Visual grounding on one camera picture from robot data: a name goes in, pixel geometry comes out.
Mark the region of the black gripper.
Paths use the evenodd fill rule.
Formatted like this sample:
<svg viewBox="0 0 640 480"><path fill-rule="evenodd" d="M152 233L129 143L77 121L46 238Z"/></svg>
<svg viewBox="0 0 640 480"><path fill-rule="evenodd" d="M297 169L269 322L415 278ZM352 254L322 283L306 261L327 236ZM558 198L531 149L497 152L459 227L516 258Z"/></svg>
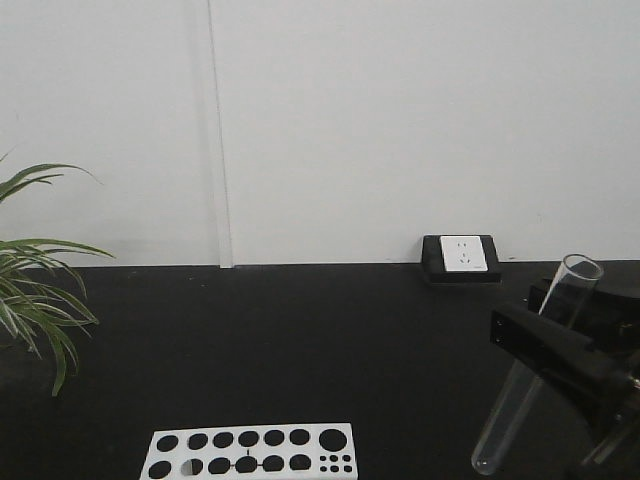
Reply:
<svg viewBox="0 0 640 480"><path fill-rule="evenodd" d="M490 341L567 398L604 400L591 427L594 447L566 479L638 479L639 290L596 287L574 297L582 292L558 289L543 317L516 304L496 307ZM633 353L623 363L605 352Z"/></svg>

